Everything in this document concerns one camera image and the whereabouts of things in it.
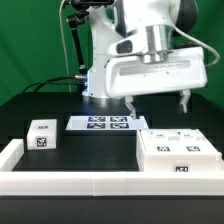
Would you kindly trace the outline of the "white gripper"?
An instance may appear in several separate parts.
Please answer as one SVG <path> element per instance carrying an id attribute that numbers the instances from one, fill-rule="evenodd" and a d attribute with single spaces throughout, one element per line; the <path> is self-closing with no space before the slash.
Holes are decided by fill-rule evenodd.
<path id="1" fill-rule="evenodd" d="M 137 112 L 133 97 L 162 92 L 180 92 L 178 110 L 188 111 L 189 89 L 204 87 L 207 75 L 201 47 L 175 49 L 168 60 L 143 64 L 138 56 L 113 58 L 106 67 L 106 93 L 110 98 L 125 97 L 125 105 L 133 119 Z"/>

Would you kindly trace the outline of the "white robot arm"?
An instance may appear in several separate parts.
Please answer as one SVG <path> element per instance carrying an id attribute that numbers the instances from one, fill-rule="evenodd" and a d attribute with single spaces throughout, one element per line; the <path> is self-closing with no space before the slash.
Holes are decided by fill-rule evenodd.
<path id="1" fill-rule="evenodd" d="M 72 33 L 86 22 L 92 32 L 93 64 L 80 68 L 85 100 L 123 102 L 136 118 L 136 96 L 178 92 L 180 110 L 187 111 L 191 91 L 207 83 L 204 53 L 198 45 L 175 48 L 172 38 L 195 25 L 195 0 L 70 0 L 70 5 Z"/>

